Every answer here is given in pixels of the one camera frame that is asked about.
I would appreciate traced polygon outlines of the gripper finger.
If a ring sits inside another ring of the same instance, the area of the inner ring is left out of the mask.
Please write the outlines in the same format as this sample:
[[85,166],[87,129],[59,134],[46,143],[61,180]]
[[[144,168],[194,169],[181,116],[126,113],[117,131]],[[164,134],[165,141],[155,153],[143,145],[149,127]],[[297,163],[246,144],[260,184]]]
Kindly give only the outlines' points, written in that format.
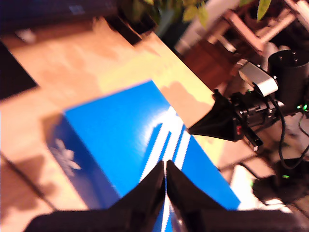
[[109,208],[107,231],[152,231],[164,198],[164,162],[160,161],[132,191]]
[[208,232],[203,213],[219,204],[200,190],[172,161],[167,161],[167,194],[189,232]]
[[193,125],[195,130],[210,130],[219,128],[235,129],[236,122],[230,101],[218,89],[212,95],[215,103],[211,110]]
[[187,131],[191,135],[219,138],[232,142],[242,139],[242,126],[234,117],[228,117],[227,119],[202,118],[188,128]]

